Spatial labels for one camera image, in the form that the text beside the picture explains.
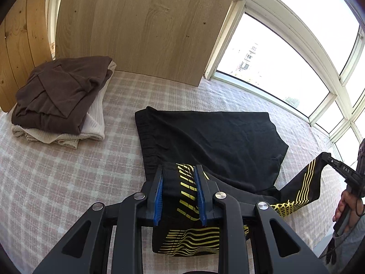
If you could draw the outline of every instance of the gray sleeve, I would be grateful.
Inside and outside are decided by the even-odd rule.
[[[359,247],[362,239],[364,238],[364,235],[365,217],[362,217],[359,220],[353,230],[342,234],[340,237],[335,237],[335,235],[333,234],[336,248],[336,263],[334,265],[332,265],[331,262],[329,262],[329,264],[326,264],[326,256],[324,254],[327,252],[327,248],[322,254],[324,255],[322,261],[331,274],[339,274],[344,269],[344,267],[347,265],[347,263],[350,261],[357,248]]]

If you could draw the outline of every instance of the tool handle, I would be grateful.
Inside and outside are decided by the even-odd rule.
[[[344,233],[344,228],[349,223],[350,213],[351,213],[351,208],[348,204],[346,204],[339,220],[333,226],[333,230],[335,231],[335,234],[337,236],[341,236]]]

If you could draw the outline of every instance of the triangular cutout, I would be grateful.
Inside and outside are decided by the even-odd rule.
[[[275,219],[270,220],[270,226],[274,234],[277,250],[282,258],[299,252],[298,245]]]
[[[83,255],[83,248],[85,247],[90,226],[91,221],[86,221],[75,235],[73,235],[71,240],[63,247],[62,253],[73,256],[74,258],[80,258]]]

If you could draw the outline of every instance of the black fabric with yellow stripes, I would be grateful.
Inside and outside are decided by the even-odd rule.
[[[250,204],[256,204],[260,197],[260,200],[267,201],[278,214],[285,217],[319,198],[321,172],[326,165],[321,155],[304,167],[276,197],[250,194],[228,187],[227,190],[220,187],[220,190],[233,194],[236,198],[241,196]],[[217,181],[212,175],[204,174],[207,179]],[[162,175],[163,207],[159,225],[153,229],[153,252],[173,256],[218,253],[219,228],[203,227],[199,220],[193,166],[165,163]],[[249,228],[244,226],[244,230],[247,235]]]

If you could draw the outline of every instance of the stack of folded clothes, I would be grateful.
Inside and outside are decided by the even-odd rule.
[[[77,148],[103,140],[102,101],[116,64],[108,56],[57,59],[36,67],[16,93],[12,133]]]

